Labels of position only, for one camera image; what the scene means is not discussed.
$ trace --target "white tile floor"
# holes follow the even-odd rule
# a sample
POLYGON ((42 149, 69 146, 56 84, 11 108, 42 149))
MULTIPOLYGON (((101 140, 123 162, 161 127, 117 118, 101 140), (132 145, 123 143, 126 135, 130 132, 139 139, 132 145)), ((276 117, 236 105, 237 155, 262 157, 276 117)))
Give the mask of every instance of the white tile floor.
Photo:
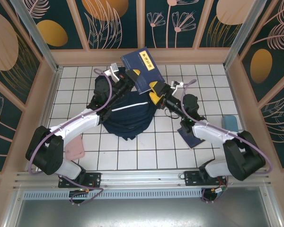
MULTIPOLYGON (((80 113, 90 102, 97 77, 92 71, 94 68, 106 70, 107 67, 63 68, 50 127, 80 113)), ((222 65, 158 65, 158 68, 169 84, 172 80, 188 83, 197 79, 187 93, 198 97, 199 114, 219 127, 222 127, 223 115, 235 115, 239 130, 242 130, 222 65)), ((179 89, 175 96, 180 98, 182 91, 179 89)), ((180 119, 167 117, 163 110, 157 110, 149 128, 134 140, 125 141, 99 125, 83 133, 86 152, 76 162, 89 171, 173 169, 199 167, 209 159, 224 156, 222 150, 213 148, 207 141, 192 150, 188 149, 177 132, 178 128, 180 119)))

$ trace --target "metal base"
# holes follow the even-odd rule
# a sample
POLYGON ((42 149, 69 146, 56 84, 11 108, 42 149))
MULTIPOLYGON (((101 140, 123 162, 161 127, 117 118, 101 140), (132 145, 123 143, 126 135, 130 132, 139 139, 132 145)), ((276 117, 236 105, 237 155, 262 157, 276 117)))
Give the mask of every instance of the metal base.
MULTIPOLYGON (((83 186, 87 187, 100 187, 101 182, 101 173, 86 173, 84 181, 82 183, 83 186)), ((82 188, 73 185, 62 177, 59 177, 58 188, 82 188)))
MULTIPOLYGON (((184 179, 185 179, 185 185, 186 186, 219 186, 220 182, 217 178, 209 178, 207 182, 204 182, 204 180, 201 178, 199 171, 185 171, 184 172, 184 179)), ((225 178, 220 178, 220 180, 226 184, 225 178)))

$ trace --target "book cover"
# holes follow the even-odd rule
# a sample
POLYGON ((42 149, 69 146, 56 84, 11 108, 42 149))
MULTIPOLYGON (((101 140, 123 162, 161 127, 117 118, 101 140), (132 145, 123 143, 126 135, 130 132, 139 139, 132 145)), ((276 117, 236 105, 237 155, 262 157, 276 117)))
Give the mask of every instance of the book cover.
POLYGON ((188 145, 190 149, 194 148, 195 146, 205 141, 191 134, 187 134, 182 128, 178 129, 177 131, 179 132, 180 136, 183 138, 183 140, 185 141, 185 143, 188 145))
POLYGON ((139 94, 149 91, 151 89, 149 85, 151 82, 165 82, 147 47, 126 54, 121 57, 121 60, 127 70, 140 71, 140 75, 135 84, 139 94))

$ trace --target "orange circle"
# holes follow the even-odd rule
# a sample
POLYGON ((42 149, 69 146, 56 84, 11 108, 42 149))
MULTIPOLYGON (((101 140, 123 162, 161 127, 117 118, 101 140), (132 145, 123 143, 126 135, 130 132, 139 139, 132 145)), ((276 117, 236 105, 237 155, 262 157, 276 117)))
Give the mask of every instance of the orange circle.
POLYGON ((104 21, 114 19, 114 16, 111 15, 111 13, 114 13, 113 9, 117 11, 119 17, 122 17, 128 9, 128 0, 82 0, 82 3, 90 15, 104 21))

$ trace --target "metal panel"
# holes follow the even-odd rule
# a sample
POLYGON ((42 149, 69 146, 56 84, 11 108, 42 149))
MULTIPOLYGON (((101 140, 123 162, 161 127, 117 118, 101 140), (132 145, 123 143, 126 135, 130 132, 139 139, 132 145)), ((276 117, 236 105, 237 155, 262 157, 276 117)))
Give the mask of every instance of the metal panel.
MULTIPOLYGON (((98 191, 79 195, 74 199, 90 199, 98 191)), ((192 198, 201 197, 201 188, 191 189, 157 189, 157 190, 106 190, 96 199, 165 199, 165 198, 192 198)), ((27 191, 23 200, 69 200, 68 191, 27 191)))

